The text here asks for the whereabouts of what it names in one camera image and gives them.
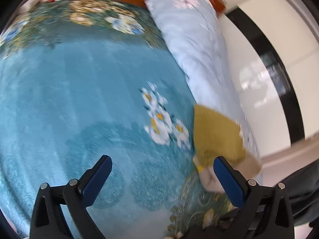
mustard yellow cloth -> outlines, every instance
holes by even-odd
[[[218,156],[224,156],[232,166],[246,157],[240,126],[202,105],[194,106],[194,144],[199,172],[202,167],[212,166]]]

floral blanket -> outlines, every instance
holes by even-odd
[[[79,178],[103,154],[113,169],[87,211],[106,238],[162,239],[231,207],[200,184],[195,101],[146,10],[41,3],[0,45],[0,207],[21,238],[40,184]]]

black stripe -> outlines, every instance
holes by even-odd
[[[296,93],[276,50],[258,26],[240,8],[234,9],[226,16],[248,39],[266,66],[284,109],[291,143],[304,139],[305,131]]]

metal screw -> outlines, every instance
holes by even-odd
[[[254,181],[254,180],[249,180],[248,181],[248,184],[250,185],[250,186],[256,186],[256,181]]]
[[[282,190],[286,187],[283,183],[278,183],[278,187],[281,188]]]
[[[77,180],[77,179],[72,179],[72,180],[69,181],[69,184],[70,184],[71,186],[74,186],[74,185],[76,185],[77,183],[78,183],[78,180]]]
[[[46,187],[47,187],[47,183],[42,183],[40,186],[41,190],[44,190]]]

blue gripper pad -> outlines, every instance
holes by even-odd
[[[244,192],[241,189],[240,185],[237,183],[235,178],[229,172],[227,167],[223,164],[223,162],[216,158],[214,160],[214,172],[223,186],[230,202],[233,206],[242,208],[245,204]]]
[[[82,194],[82,205],[84,207],[93,205],[111,171],[111,158],[109,156],[102,156],[92,169],[84,173],[80,179],[82,186],[79,186],[79,192]]]

